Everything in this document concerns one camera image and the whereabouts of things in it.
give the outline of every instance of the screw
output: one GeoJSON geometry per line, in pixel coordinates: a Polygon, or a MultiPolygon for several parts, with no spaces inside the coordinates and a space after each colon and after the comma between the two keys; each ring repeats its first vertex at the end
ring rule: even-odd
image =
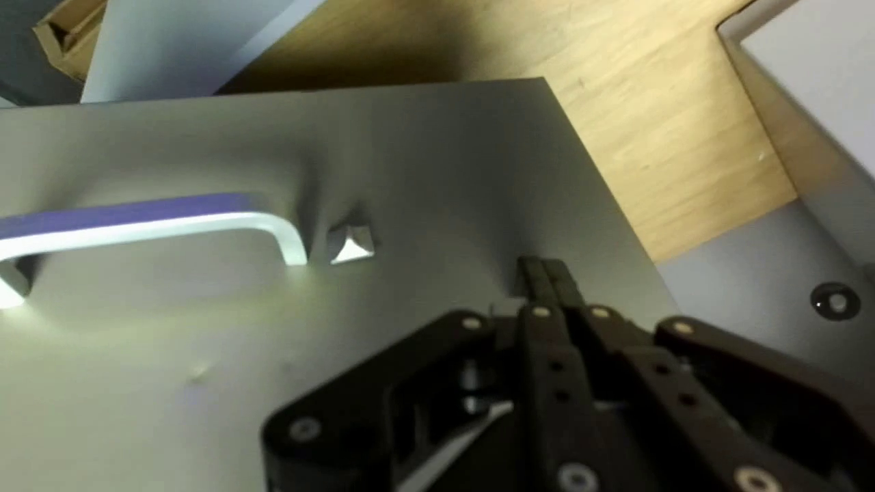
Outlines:
{"type": "Polygon", "coordinates": [[[600,477],[588,465],[567,463],[558,470],[558,488],[562,492],[597,492],[600,477]]]}
{"type": "Polygon", "coordinates": [[[678,335],[693,335],[693,327],[690,322],[675,322],[675,332],[678,335]]]}
{"type": "Polygon", "coordinates": [[[310,444],[310,440],[314,440],[321,436],[322,436],[322,424],[318,418],[313,418],[313,415],[303,415],[303,418],[292,422],[292,426],[290,426],[290,437],[295,444],[310,444]]]}
{"type": "Polygon", "coordinates": [[[537,306],[537,310],[532,310],[532,316],[537,316],[537,317],[549,317],[549,310],[537,306]]]}
{"type": "Polygon", "coordinates": [[[603,306],[595,306],[590,313],[595,313],[595,317],[603,317],[603,320],[608,320],[608,317],[611,317],[611,313],[608,313],[608,310],[603,310],[603,306]]]}
{"type": "Polygon", "coordinates": [[[735,467],[735,484],[745,492],[782,492],[782,484],[764,467],[735,467]]]}
{"type": "Polygon", "coordinates": [[[466,320],[462,320],[462,328],[466,328],[466,332],[478,332],[478,328],[485,328],[485,322],[481,322],[478,317],[466,317],[466,320]]]}

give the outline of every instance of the wooden surface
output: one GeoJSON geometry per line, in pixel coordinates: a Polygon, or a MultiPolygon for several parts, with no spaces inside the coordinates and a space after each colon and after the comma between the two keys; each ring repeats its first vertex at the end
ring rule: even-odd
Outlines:
{"type": "Polygon", "coordinates": [[[745,0],[325,0],[229,91],[547,76],[653,261],[796,195],[715,27],[745,0]]]}

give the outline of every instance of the curved metal handle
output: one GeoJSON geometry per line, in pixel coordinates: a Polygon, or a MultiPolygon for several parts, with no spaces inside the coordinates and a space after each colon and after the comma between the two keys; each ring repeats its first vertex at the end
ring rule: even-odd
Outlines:
{"type": "Polygon", "coordinates": [[[30,281],[15,261],[112,245],[262,231],[287,265],[307,265],[299,231],[249,195],[205,195],[0,219],[0,310],[23,306],[30,281]]]}

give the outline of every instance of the wooden board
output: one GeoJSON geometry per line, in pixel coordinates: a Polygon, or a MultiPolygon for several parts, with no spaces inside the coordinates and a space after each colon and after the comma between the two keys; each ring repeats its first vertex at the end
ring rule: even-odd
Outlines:
{"type": "Polygon", "coordinates": [[[745,0],[328,0],[227,91],[547,76],[653,261],[796,198],[715,27],[745,0]]]}

